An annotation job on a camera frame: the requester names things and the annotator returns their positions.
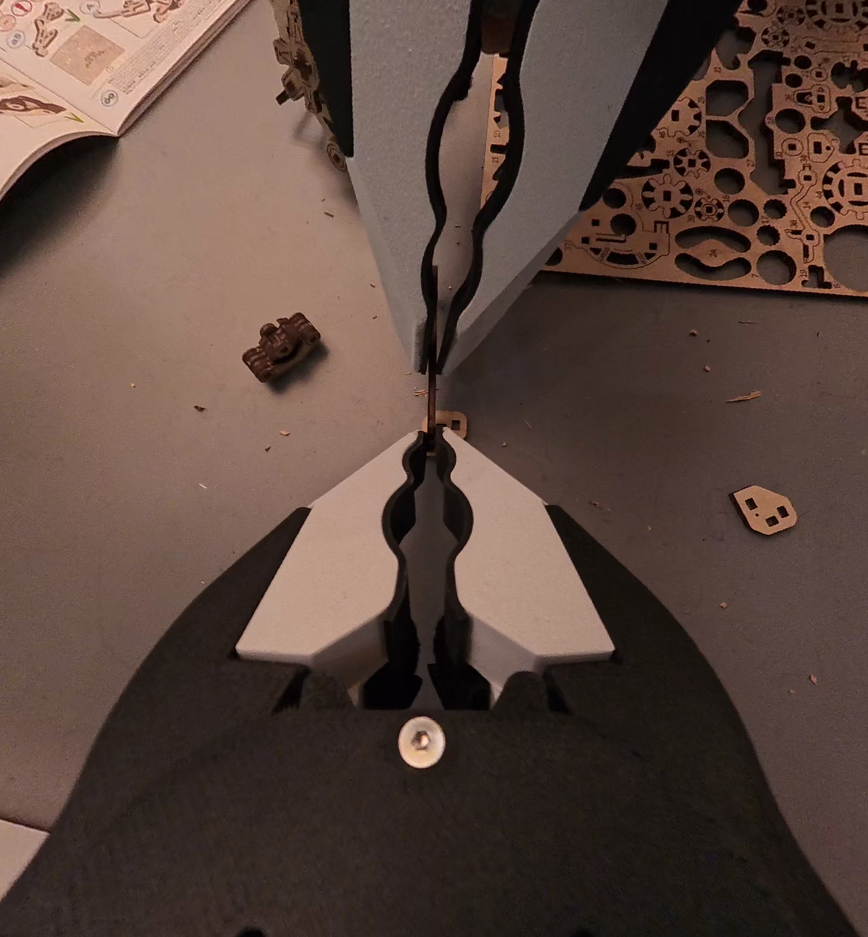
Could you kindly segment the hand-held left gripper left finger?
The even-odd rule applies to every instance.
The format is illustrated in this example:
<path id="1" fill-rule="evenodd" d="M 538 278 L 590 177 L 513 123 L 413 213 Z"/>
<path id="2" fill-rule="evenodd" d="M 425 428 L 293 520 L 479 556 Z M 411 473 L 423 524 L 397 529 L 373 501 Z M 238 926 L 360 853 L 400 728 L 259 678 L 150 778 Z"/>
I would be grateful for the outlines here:
<path id="1" fill-rule="evenodd" d="M 423 681 L 401 542 L 426 463 L 425 434 L 408 434 L 311 504 L 239 657 L 332 675 L 365 707 L 413 704 Z"/>

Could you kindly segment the laser-cut wooden parts sheet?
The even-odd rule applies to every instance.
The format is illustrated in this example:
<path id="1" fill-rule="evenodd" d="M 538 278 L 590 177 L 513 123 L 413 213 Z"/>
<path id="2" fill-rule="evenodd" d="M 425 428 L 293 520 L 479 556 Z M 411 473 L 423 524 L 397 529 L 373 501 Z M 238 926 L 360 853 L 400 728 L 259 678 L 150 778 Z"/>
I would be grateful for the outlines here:
<path id="1" fill-rule="evenodd" d="M 868 299 L 868 1 L 742 2 L 545 271 Z"/>

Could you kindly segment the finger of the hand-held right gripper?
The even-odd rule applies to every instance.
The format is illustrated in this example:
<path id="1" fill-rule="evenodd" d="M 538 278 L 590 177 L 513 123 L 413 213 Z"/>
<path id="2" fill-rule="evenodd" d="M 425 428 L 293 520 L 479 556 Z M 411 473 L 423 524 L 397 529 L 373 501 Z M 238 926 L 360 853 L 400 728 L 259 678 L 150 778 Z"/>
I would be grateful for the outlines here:
<path id="1" fill-rule="evenodd" d="M 303 35 L 343 151 L 393 324 L 426 369 L 432 243 L 446 218 L 428 142 L 455 77 L 471 75 L 471 2 L 300 2 Z"/>
<path id="2" fill-rule="evenodd" d="M 518 2 L 502 99 L 509 138 L 443 326 L 447 374 L 608 189 L 718 41 L 738 2 Z"/>

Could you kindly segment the small dark wooden gear assembly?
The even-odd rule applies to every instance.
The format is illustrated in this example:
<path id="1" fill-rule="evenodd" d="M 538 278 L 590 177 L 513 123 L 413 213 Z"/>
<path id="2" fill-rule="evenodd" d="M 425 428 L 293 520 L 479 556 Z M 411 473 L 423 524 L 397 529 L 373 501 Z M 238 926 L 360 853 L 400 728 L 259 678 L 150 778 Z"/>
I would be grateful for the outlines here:
<path id="1" fill-rule="evenodd" d="M 321 340 L 321 333 L 311 321 L 304 314 L 295 313 L 264 323 L 257 345 L 243 353 L 242 361 L 258 381 L 276 381 L 295 369 Z"/>

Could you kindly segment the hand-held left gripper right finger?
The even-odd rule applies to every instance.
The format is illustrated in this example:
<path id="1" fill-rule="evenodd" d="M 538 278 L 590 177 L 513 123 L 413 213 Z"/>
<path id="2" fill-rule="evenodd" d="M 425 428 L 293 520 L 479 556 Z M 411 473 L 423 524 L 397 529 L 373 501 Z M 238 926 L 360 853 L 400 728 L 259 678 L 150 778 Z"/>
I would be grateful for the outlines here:
<path id="1" fill-rule="evenodd" d="M 516 673 L 609 660 L 613 641 L 545 501 L 447 428 L 438 471 L 458 547 L 448 598 L 459 658 L 487 681 L 489 702 Z"/>

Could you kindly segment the illustrated instruction booklet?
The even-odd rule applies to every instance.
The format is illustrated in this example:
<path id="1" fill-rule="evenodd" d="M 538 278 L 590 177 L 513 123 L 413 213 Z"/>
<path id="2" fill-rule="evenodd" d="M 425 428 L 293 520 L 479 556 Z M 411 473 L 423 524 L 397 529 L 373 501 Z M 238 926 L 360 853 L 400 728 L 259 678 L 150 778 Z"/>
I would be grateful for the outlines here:
<path id="1" fill-rule="evenodd" d="M 0 1 L 0 202 L 38 159 L 118 138 L 246 1 Z"/>

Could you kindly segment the long slotted wooden model part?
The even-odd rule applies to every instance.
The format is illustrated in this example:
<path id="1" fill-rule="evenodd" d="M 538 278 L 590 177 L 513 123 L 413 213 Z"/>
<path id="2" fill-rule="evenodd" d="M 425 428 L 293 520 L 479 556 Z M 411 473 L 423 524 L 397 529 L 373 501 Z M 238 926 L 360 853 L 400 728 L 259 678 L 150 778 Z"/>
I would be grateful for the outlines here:
<path id="1" fill-rule="evenodd" d="M 432 453 L 436 448 L 437 434 L 437 388 L 438 388 L 438 267 L 430 265 L 428 279 L 426 280 L 426 374 L 428 376 L 428 403 L 425 422 L 426 451 Z"/>

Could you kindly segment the partly built wooden model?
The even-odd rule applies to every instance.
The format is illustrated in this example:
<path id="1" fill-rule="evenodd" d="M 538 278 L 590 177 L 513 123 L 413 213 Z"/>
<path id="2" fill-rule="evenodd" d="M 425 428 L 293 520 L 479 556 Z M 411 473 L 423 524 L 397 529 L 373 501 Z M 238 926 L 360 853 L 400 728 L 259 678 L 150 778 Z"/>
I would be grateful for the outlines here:
<path id="1" fill-rule="evenodd" d="M 348 173 L 346 157 L 335 134 L 329 100 L 323 88 L 316 60 L 304 32 L 298 1 L 272 1 L 277 37 L 273 47 L 276 61 L 285 70 L 282 90 L 276 97 L 279 105 L 303 100 L 306 109 L 320 123 L 324 131 L 325 150 L 335 170 Z"/>

